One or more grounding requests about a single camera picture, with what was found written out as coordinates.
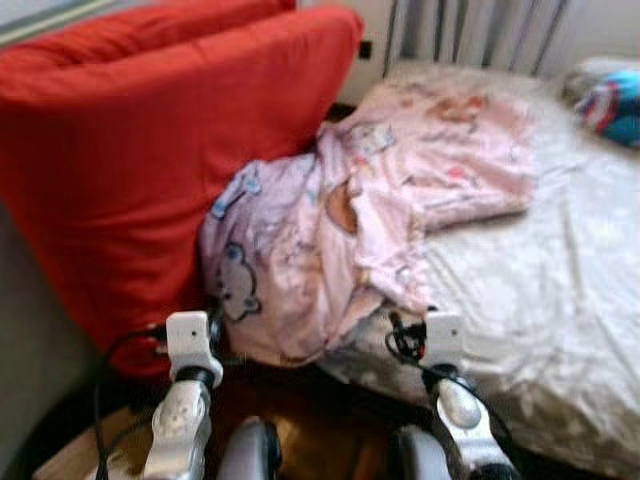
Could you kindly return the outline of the silver robot right leg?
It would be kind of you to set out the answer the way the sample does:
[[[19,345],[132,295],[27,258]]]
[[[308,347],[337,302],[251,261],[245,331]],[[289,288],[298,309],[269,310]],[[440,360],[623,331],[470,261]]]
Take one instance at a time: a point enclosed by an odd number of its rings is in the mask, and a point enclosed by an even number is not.
[[[394,431],[388,451],[387,480],[453,480],[442,443],[417,425]]]

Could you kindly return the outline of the silver robot leg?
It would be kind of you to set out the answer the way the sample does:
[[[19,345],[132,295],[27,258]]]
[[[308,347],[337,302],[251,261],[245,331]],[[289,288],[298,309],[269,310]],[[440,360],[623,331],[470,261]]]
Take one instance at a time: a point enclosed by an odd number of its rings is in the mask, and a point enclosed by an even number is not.
[[[230,434],[216,480],[278,480],[282,444],[274,422],[250,416]]]
[[[387,480],[453,480],[442,443],[417,425],[394,431],[388,451]]]

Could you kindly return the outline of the silver robot left leg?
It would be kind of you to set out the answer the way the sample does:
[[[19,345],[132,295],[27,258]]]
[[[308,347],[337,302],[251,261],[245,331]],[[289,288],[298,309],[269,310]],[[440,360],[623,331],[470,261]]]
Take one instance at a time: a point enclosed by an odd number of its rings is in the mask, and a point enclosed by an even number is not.
[[[250,416],[230,434],[216,480],[278,480],[282,444],[274,422]]]

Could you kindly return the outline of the bed with grey floral sheet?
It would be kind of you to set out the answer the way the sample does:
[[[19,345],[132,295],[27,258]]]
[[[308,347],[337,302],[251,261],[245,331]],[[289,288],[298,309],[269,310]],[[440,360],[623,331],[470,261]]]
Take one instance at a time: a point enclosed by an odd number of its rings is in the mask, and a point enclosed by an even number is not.
[[[481,160],[518,159],[525,209],[465,220],[415,204],[406,234],[431,306],[463,321],[463,374],[536,457],[571,476],[640,475],[640,160],[585,131],[552,83],[403,63],[343,127],[393,140],[480,186]]]

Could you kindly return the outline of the pink cartoon print blanket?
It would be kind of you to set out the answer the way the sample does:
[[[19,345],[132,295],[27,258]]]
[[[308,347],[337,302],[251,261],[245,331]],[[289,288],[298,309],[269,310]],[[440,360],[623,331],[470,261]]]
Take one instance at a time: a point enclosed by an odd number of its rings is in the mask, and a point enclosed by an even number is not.
[[[198,247],[234,352],[311,364],[384,305],[430,305],[430,233],[529,209],[532,113],[448,79],[381,84],[306,154],[253,160],[215,198]]]

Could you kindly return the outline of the large red cushion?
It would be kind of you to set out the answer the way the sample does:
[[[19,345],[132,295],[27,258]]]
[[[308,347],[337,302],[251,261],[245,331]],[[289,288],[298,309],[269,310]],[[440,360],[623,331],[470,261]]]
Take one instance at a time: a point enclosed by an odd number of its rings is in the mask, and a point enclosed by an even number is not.
[[[204,305],[197,237],[248,161],[300,154],[364,33],[297,6],[110,63],[0,76],[0,204],[101,349]]]

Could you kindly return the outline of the red white blue bolster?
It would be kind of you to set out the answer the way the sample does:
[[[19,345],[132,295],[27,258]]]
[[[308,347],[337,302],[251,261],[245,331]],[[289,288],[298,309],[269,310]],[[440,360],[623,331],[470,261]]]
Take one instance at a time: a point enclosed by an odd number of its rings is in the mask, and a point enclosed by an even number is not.
[[[609,141],[640,147],[640,70],[617,70],[599,79],[575,106],[582,127]]]

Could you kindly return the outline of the small red cushion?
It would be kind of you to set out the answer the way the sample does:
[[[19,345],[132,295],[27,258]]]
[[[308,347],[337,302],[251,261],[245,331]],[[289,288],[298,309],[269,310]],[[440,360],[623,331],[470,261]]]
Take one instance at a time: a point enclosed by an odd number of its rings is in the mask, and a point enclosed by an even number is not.
[[[296,9],[296,0],[161,0],[101,15],[0,51],[0,76],[110,63]]]

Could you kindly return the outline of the grey pleated curtain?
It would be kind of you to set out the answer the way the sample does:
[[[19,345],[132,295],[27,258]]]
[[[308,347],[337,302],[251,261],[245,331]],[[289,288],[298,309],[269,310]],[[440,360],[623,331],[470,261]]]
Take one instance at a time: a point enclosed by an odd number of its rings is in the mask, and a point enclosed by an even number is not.
[[[428,61],[521,76],[562,67],[585,0],[393,0],[384,76]]]

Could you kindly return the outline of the white mattress with green trim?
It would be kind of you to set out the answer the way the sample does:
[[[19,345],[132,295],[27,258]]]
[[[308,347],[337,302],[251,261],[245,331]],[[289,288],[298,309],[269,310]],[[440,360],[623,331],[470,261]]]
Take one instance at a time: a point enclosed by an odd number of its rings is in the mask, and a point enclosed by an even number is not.
[[[0,0],[0,49],[134,4],[134,0]]]

